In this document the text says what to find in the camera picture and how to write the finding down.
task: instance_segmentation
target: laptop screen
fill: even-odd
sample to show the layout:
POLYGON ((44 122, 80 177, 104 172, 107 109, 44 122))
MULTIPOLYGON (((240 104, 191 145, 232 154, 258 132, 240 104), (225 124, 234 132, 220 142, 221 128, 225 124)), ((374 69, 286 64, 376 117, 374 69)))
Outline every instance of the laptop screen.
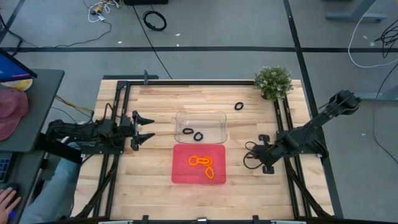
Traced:
POLYGON ((9 82, 32 78, 31 75, 18 64, 0 54, 0 82, 9 82))

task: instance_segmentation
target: jeans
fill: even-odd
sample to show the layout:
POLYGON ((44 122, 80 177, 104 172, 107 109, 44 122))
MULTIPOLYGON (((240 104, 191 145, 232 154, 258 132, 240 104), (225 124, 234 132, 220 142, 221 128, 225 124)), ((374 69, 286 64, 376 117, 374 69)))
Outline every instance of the jeans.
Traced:
MULTIPOLYGON (((75 142, 70 147, 80 149, 75 142)), ((20 224, 54 222, 63 215, 69 216, 70 208, 62 214, 62 202, 72 198, 75 191, 71 190, 70 183, 77 183, 80 165, 66 159, 61 159, 54 176, 48 182, 40 195, 30 204, 22 214, 20 224)))

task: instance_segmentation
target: person's hand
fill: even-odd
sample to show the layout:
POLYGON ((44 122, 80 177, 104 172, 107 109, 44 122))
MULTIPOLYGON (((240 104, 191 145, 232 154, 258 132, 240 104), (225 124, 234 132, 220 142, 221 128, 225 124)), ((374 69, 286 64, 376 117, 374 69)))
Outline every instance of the person's hand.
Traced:
POLYGON ((7 205, 10 203, 16 193, 17 192, 15 190, 12 190, 12 188, 10 187, 6 190, 0 190, 0 224, 7 224, 10 212, 21 201, 21 197, 18 197, 10 204, 10 206, 7 207, 7 205))

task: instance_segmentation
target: black cable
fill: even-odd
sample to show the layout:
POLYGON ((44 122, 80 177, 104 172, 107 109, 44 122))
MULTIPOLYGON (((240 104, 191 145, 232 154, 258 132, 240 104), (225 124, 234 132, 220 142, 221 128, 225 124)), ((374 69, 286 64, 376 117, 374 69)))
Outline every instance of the black cable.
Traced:
POLYGON ((108 107, 110 107, 110 108, 111 108, 111 111, 113 111, 113 108, 112 108, 111 104, 110 104, 110 103, 107 103, 106 106, 105 106, 104 116, 102 117, 101 121, 99 121, 98 124, 103 124, 103 123, 104 123, 104 120, 105 120, 105 117, 106 117, 106 112, 107 112, 107 110, 108 110, 108 107))
POLYGON ((247 150, 249 150, 249 152, 246 153, 246 154, 244 155, 244 157, 243 157, 243 165, 244 165, 246 168, 248 168, 248 169, 257 169, 258 167, 260 167, 260 166, 262 165, 262 163, 260 163, 259 165, 255 166, 255 167, 249 167, 249 166, 246 164, 246 159, 253 159, 253 158, 254 158, 254 154, 253 154, 252 149, 249 149, 249 148, 248 148, 248 143, 254 144, 255 146, 257 145, 255 142, 252 142, 252 141, 248 141, 248 142, 246 142, 246 143, 244 144, 244 147, 245 147, 247 150))
POLYGON ((163 62, 161 61, 161 59, 160 59, 159 56, 157 55, 156 50, 155 50, 154 46, 152 45, 152 42, 149 40, 149 37, 148 37, 148 35, 147 35, 147 32, 145 31, 145 28, 144 28, 144 26, 142 25, 142 22, 141 22, 141 20, 140 20, 140 17, 138 16, 138 13, 137 13, 136 8, 134 7, 134 5, 132 6, 132 8, 134 9, 134 12, 136 13, 136 16, 137 16, 137 18, 138 18, 139 24, 141 25, 141 28, 142 28, 142 30, 144 31, 145 36, 147 37, 147 40, 148 40, 148 43, 149 43, 150 47, 152 47, 152 50, 154 51, 154 53, 155 53, 157 59, 159 60, 159 62, 162 64, 162 66, 163 66, 164 70, 166 71, 167 75, 170 77, 170 79, 173 79, 172 76, 170 75, 169 71, 167 70, 166 66, 164 66, 163 62))
POLYGON ((86 6, 86 8, 87 8, 88 10, 91 10, 91 11, 93 11, 93 12, 95 12, 95 13, 96 13, 96 11, 94 11, 94 10, 90 9, 90 7, 88 7, 88 6, 87 6, 87 4, 86 4, 86 1, 85 1, 85 0, 83 0, 83 4, 86 6))
POLYGON ((68 105, 68 106, 71 106, 72 108, 74 108, 75 110, 77 110, 77 111, 78 111, 79 113, 81 113, 82 115, 84 115, 84 116, 86 116, 86 117, 88 117, 88 118, 92 118, 92 115, 91 115, 91 116, 88 116, 86 113, 82 112, 79 108, 77 108, 76 106, 73 106, 73 105, 69 104, 68 102, 64 101, 63 99, 57 98, 57 97, 56 97, 55 99, 57 99, 58 101, 60 101, 60 102, 62 102, 62 103, 65 103, 65 104, 68 105))
POLYGON ((99 37, 97 37, 97 38, 90 39, 90 40, 86 40, 86 41, 83 41, 83 42, 75 42, 75 43, 69 44, 69 45, 60 44, 60 45, 56 45, 56 46, 54 46, 54 47, 51 47, 51 46, 38 47, 37 45, 35 45, 35 44, 33 44, 33 43, 30 43, 30 42, 26 41, 26 40, 23 39, 20 35, 18 35, 18 34, 16 34, 16 33, 14 33, 13 31, 9 30, 9 28, 7 27, 6 23, 4 22, 4 19, 2 18, 1 14, 0 14, 0 21, 1 21, 1 24, 4 26, 4 30, 5 30, 6 32, 10 33, 11 35, 13 35, 14 37, 16 37, 16 38, 19 39, 19 43, 18 43, 18 45, 17 45, 17 47, 16 47, 16 51, 12 54, 12 56, 15 56, 15 55, 19 52, 19 50, 21 49, 21 44, 22 44, 23 42, 25 42, 25 43, 27 43, 27 44, 30 44, 30 45, 34 46, 35 48, 38 48, 38 49, 55 49, 55 48, 59 48, 59 47, 71 47, 71 46, 74 46, 74 45, 76 45, 76 44, 85 44, 85 43, 88 43, 88 42, 92 42, 92 41, 95 41, 95 40, 100 39, 100 38, 103 37, 105 34, 108 34, 108 33, 110 33, 110 32, 112 31, 112 24, 109 23, 109 22, 106 22, 106 21, 102 21, 103 23, 106 23, 106 24, 109 25, 109 30, 106 31, 106 32, 104 32, 103 34, 101 34, 101 35, 100 35, 99 37))
POLYGON ((77 122, 76 122, 76 120, 75 119, 73 119, 72 118, 72 116, 70 116, 67 112, 65 112, 64 110, 61 110, 60 108, 56 108, 56 107, 54 107, 54 106, 52 106, 51 107, 52 109, 56 109, 56 110, 59 110, 59 111, 61 111, 61 112, 63 112, 63 113, 65 113, 68 117, 70 117, 70 119, 72 119, 73 120, 73 122, 75 122, 75 124, 77 124, 77 122))
POLYGON ((157 11, 146 11, 144 13, 144 15, 142 15, 142 20, 144 21, 145 26, 147 26, 148 28, 150 28, 151 30, 154 30, 154 31, 163 31, 167 27, 166 18, 160 12, 157 12, 157 11), (158 27, 152 25, 150 22, 148 22, 147 17, 152 14, 155 14, 163 21, 163 26, 161 28, 158 28, 158 27))
POLYGON ((101 37, 103 37, 105 34, 108 34, 108 33, 110 33, 110 32, 112 31, 112 23, 106 22, 106 21, 101 21, 101 22, 103 22, 103 23, 105 23, 105 24, 108 24, 108 25, 109 25, 109 30, 106 31, 105 33, 101 34, 101 35, 100 35, 99 37, 97 37, 97 38, 90 39, 90 40, 86 40, 86 41, 83 41, 83 42, 75 42, 75 43, 69 44, 69 45, 60 44, 60 45, 57 45, 57 46, 54 46, 54 47, 51 47, 51 46, 39 47, 39 49, 55 49, 55 48, 59 48, 59 47, 71 47, 71 46, 74 46, 74 45, 76 45, 76 44, 85 44, 85 43, 89 43, 89 42, 92 42, 92 41, 95 41, 95 40, 99 40, 99 39, 100 39, 101 37))
POLYGON ((372 115, 372 121, 373 121, 373 124, 372 124, 372 133, 373 133, 374 141, 376 142, 376 144, 377 144, 382 150, 384 150, 384 152, 386 152, 386 153, 396 162, 396 164, 398 164, 397 159, 396 159, 386 148, 384 148, 384 147, 380 144, 379 140, 377 139, 376 133, 375 133, 375 131, 374 131, 374 123, 375 123, 374 114, 375 114, 376 100, 377 100, 377 98, 379 97, 380 91, 381 91, 383 85, 385 84, 386 80, 388 79, 388 77, 390 77, 391 73, 396 69, 397 66, 398 66, 398 63, 394 66, 394 68, 391 69, 391 71, 388 73, 388 75, 384 78, 383 82, 381 83, 380 88, 379 88, 379 91, 377 91, 377 94, 376 94, 376 99, 374 100, 374 103, 373 103, 373 115, 372 115))
POLYGON ((93 154, 93 155, 89 155, 86 159, 84 159, 83 162, 81 162, 81 166, 82 166, 89 158, 91 158, 92 156, 94 156, 94 154, 93 154))
POLYGON ((386 58, 389 55, 391 48, 394 46, 395 42, 398 39, 398 29, 397 29, 398 26, 393 27, 393 25, 395 25, 397 22, 398 22, 398 19, 395 22, 393 22, 389 27, 387 27, 383 31, 381 36, 375 40, 375 42, 377 42, 377 41, 382 42, 383 58, 386 58))
POLYGON ((72 197, 72 206, 70 207, 70 212, 68 218, 72 216, 73 208, 75 206, 75 196, 72 197))

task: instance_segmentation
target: green plant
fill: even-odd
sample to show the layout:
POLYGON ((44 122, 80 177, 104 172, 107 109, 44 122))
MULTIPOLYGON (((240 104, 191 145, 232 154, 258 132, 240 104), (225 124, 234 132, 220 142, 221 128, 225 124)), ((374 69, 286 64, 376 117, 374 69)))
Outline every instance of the green plant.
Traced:
POLYGON ((261 95, 270 100, 277 100, 293 90, 290 70, 280 66, 266 66, 254 77, 256 89, 261 90, 261 95))

